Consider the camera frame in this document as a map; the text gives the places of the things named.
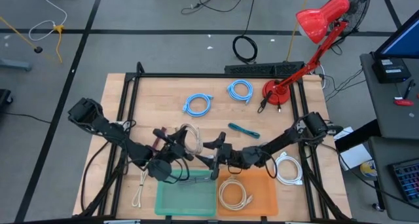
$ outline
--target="lamp arm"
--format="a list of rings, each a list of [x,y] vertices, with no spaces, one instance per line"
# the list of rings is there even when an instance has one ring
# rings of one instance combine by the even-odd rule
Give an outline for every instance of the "lamp arm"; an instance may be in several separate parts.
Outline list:
[[[336,21],[333,30],[327,36],[326,40],[321,44],[321,46],[317,49],[316,53],[313,55],[311,60],[300,70],[296,73],[292,74],[292,76],[286,78],[285,80],[281,81],[277,87],[287,87],[294,82],[298,81],[302,76],[308,74],[309,72],[315,70],[320,65],[320,58],[323,54],[329,50],[330,46],[333,44],[335,39],[345,30],[348,26],[347,21]]]

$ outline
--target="red lamp shade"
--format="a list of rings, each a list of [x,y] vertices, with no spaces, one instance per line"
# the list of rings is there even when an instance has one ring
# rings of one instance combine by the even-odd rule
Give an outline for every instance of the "red lamp shade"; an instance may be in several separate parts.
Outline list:
[[[329,24],[349,9],[349,0],[330,0],[320,9],[306,9],[297,13],[297,21],[307,36],[318,44],[327,33]]]

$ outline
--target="blue cable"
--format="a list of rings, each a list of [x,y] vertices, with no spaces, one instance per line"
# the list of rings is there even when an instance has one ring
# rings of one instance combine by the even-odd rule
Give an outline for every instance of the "blue cable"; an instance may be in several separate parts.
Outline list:
[[[261,135],[259,133],[246,130],[246,129],[242,128],[242,127],[237,126],[236,124],[234,124],[232,122],[230,122],[228,124],[228,127],[231,128],[231,129],[233,129],[233,130],[236,130],[236,131],[239,131],[239,132],[243,132],[244,134],[249,135],[249,136],[251,136],[253,138],[256,138],[256,139],[259,139],[261,137]]]
[[[243,85],[245,85],[245,86],[247,86],[247,91],[248,91],[248,93],[247,93],[247,95],[246,96],[241,96],[241,95],[239,95],[239,94],[237,94],[235,91],[234,91],[234,87],[237,85],[237,84],[243,84]],[[251,97],[253,96],[253,86],[248,82],[248,81],[246,81],[246,80],[235,80],[233,83],[231,83],[228,87],[227,87],[227,91],[228,91],[228,93],[230,94],[230,97],[233,99],[233,100],[238,100],[238,101],[246,101],[246,104],[248,104],[249,103],[249,101],[250,101],[250,99],[251,99]]]
[[[207,102],[207,108],[201,112],[194,112],[192,111],[192,109],[189,107],[189,104],[197,99],[197,98],[203,98],[206,102]],[[190,116],[192,117],[202,117],[204,116],[206,113],[208,113],[208,111],[211,108],[211,100],[213,99],[213,96],[210,96],[208,94],[193,94],[192,96],[189,96],[186,99],[185,104],[183,105],[183,112],[187,112]]]

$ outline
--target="computer monitor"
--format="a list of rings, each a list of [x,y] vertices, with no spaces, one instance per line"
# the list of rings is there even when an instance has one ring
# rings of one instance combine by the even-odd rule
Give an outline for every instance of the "computer monitor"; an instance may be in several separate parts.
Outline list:
[[[419,10],[374,53],[383,58],[419,58]]]

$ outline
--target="green tray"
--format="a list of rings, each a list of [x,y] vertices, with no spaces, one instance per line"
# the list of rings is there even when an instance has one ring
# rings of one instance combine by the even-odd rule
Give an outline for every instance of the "green tray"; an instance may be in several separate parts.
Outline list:
[[[181,170],[173,170],[178,177]],[[190,178],[210,176],[209,170],[189,170]],[[217,209],[217,184],[215,181],[180,185],[158,182],[155,214],[215,216]]]

